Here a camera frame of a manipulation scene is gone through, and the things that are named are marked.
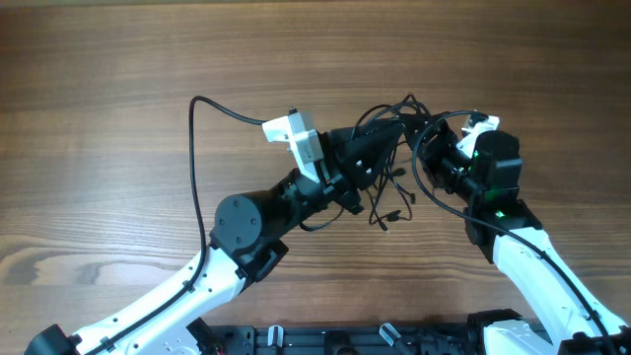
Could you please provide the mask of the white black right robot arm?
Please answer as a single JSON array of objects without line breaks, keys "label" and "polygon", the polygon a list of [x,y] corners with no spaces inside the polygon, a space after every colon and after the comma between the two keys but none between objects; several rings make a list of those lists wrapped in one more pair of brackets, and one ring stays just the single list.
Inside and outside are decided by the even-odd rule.
[{"label": "white black right robot arm", "polygon": [[457,137],[444,116],[417,130],[413,173],[459,196],[470,242],[506,275],[534,311],[537,334],[513,310],[468,317],[479,354],[627,354],[630,327],[611,312],[563,261],[542,223],[519,198],[519,140],[498,130],[496,116],[474,114]]}]

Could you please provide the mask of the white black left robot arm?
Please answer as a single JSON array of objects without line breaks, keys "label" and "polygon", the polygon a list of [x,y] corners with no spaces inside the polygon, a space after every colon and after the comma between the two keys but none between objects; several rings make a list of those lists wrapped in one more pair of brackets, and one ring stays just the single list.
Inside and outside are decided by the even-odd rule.
[{"label": "white black left robot arm", "polygon": [[70,335],[49,326],[31,340],[26,355],[214,352],[196,321],[264,279],[288,251],[282,237],[330,203],[361,213],[360,191],[385,169],[403,133],[398,119],[320,133],[298,113],[261,127],[268,141],[287,144],[295,169],[267,190],[223,199],[200,253],[167,281]]}]

